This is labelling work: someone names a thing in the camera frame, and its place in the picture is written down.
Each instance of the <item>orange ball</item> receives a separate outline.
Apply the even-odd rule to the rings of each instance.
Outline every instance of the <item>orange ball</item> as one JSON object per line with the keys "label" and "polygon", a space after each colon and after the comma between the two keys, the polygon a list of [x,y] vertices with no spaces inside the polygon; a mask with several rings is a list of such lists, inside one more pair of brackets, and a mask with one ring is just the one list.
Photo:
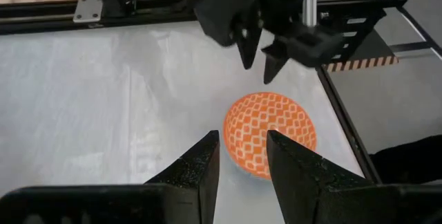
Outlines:
{"label": "orange ball", "polygon": [[267,131],[276,130],[316,150],[316,132],[305,110],[292,99],[276,93],[244,96],[227,112],[224,143],[232,159],[245,171],[270,179]]}

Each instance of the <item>black robot end effector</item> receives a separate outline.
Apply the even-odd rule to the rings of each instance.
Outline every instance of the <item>black robot end effector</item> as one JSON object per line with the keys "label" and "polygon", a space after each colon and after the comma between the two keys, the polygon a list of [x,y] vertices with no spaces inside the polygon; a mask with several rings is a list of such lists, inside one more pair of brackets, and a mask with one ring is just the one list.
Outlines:
{"label": "black robot end effector", "polygon": [[237,44],[245,69],[255,59],[262,29],[275,35],[263,48],[265,83],[270,83],[289,58],[304,66],[328,63],[343,38],[322,26],[300,22],[302,0],[199,0],[195,14],[204,33],[221,46]]}
{"label": "black robot end effector", "polygon": [[0,223],[212,224],[220,136],[210,131],[143,185],[43,186],[0,198]]}
{"label": "black robot end effector", "polygon": [[376,185],[274,130],[267,157],[285,223],[442,222],[440,185]]}

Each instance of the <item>lattice pattern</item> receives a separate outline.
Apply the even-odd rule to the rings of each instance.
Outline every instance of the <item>lattice pattern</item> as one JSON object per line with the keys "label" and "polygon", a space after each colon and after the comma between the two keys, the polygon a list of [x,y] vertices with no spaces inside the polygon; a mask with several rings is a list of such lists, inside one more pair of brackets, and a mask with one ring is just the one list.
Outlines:
{"label": "lattice pattern", "polygon": [[277,130],[308,149],[316,149],[316,132],[307,113],[288,97],[254,93],[238,100],[224,120],[224,143],[233,160],[246,171],[270,179],[268,130]]}

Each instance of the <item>white table surface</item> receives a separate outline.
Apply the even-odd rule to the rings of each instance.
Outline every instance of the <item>white table surface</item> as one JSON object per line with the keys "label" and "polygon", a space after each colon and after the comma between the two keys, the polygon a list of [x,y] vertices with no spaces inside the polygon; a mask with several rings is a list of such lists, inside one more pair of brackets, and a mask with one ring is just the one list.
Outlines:
{"label": "white table surface", "polygon": [[[260,47],[270,44],[264,33]],[[362,175],[315,70],[289,61],[269,85],[265,57],[243,69],[198,23],[0,37],[0,194],[31,185],[143,183],[260,91],[309,114],[317,152]],[[230,159],[221,134],[215,223],[283,223],[271,182]]]}

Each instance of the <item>floor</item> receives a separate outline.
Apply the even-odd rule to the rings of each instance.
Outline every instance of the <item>floor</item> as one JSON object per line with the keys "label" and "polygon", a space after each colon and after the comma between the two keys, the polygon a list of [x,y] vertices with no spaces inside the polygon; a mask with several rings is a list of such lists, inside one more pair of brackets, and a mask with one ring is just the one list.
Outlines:
{"label": "floor", "polygon": [[[410,0],[406,8],[442,45],[439,0]],[[396,10],[376,30],[387,44],[420,41]],[[332,73],[369,153],[442,134],[442,61],[429,50],[399,53],[397,65]]]}

